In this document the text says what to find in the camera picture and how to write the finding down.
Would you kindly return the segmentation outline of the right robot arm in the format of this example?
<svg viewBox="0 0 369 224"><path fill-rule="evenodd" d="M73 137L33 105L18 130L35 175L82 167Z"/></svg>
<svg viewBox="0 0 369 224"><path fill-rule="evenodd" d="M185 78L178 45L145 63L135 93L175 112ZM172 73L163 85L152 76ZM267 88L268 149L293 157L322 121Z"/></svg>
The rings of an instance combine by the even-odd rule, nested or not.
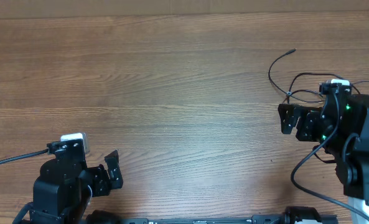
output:
<svg viewBox="0 0 369 224"><path fill-rule="evenodd" d="M295 186L350 210L354 223L369 223L369 95L330 93L322 107L280 104L278 113L283 134L296 128L298 141L317 143L308 158L320 149L332 155L348 203Z"/></svg>

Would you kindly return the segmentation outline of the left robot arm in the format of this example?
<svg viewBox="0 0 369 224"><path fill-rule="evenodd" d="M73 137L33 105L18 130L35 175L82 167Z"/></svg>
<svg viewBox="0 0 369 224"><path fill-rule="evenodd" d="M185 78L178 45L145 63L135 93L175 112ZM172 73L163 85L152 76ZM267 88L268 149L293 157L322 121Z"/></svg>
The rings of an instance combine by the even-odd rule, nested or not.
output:
<svg viewBox="0 0 369 224"><path fill-rule="evenodd" d="M107 167L88 167L82 139L48 143L47 149L55 158L41 166L33 201L24 205L14 223L80 223L91 198L123 186L117 151L105 156Z"/></svg>

